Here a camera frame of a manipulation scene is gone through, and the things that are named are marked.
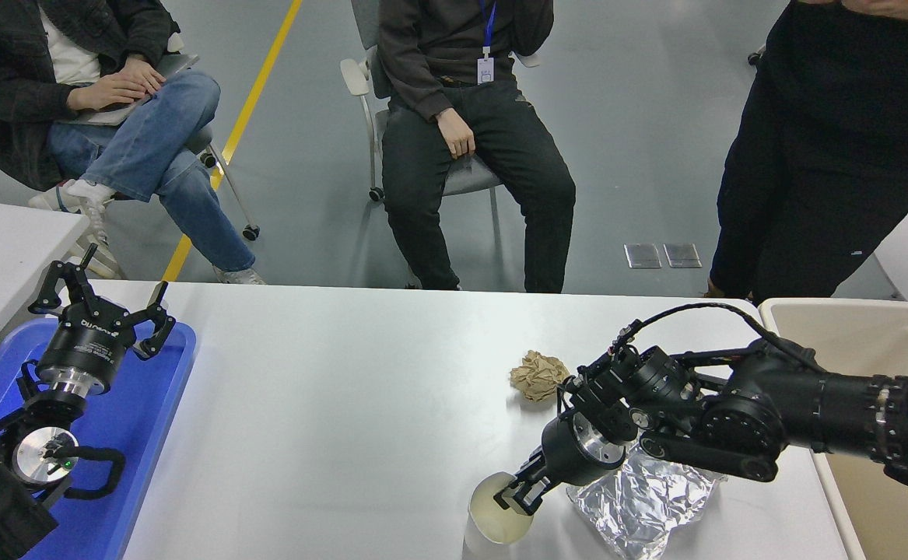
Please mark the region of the person's hand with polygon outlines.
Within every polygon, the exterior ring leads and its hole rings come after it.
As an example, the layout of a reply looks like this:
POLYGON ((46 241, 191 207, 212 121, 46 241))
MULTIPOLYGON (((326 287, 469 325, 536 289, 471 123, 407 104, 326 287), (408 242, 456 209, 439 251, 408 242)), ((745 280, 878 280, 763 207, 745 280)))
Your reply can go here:
POLYGON ((908 1, 800 1, 800 3, 809 5, 841 4, 851 12, 908 21, 908 1))

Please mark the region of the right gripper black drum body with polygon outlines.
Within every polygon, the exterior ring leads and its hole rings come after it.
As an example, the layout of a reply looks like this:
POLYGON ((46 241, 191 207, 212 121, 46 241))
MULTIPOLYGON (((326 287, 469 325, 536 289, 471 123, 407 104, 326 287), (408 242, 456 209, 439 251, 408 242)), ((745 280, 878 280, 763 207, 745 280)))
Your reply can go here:
POLYGON ((550 478, 586 486, 624 464, 624 443, 611 443, 585 417, 554 418, 542 432, 550 478))

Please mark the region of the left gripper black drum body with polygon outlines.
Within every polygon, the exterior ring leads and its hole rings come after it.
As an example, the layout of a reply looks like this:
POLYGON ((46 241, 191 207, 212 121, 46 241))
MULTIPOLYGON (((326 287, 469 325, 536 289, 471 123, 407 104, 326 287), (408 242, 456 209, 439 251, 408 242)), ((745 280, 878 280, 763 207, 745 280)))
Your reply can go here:
POLYGON ((73 369, 93 376, 98 385, 111 386, 135 343, 133 327, 115 324, 127 312, 109 305, 94 316, 83 305, 70 305, 37 364, 37 375, 50 383, 55 373, 73 369))

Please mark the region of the person's right hand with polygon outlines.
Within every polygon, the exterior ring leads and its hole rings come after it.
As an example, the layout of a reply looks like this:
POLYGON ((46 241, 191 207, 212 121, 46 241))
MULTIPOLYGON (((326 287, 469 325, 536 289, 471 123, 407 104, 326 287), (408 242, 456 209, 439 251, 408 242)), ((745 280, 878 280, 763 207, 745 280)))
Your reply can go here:
POLYGON ((109 106, 127 106, 145 98, 149 92, 147 86, 120 73, 103 75, 94 84, 71 89, 67 96, 67 107, 74 111, 98 111, 109 106))
POLYGON ((467 121, 453 108, 447 107, 435 116, 436 124, 453 159, 473 156, 476 152, 475 135, 467 121))

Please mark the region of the person's left hand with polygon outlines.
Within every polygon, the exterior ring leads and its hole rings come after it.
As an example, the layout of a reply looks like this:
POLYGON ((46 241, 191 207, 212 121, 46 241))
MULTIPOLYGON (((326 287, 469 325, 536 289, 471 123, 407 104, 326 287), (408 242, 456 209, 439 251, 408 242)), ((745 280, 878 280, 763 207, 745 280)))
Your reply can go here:
POLYGON ((120 96, 136 100, 158 93, 166 79, 150 64, 144 54, 130 54, 116 77, 120 79, 120 96))

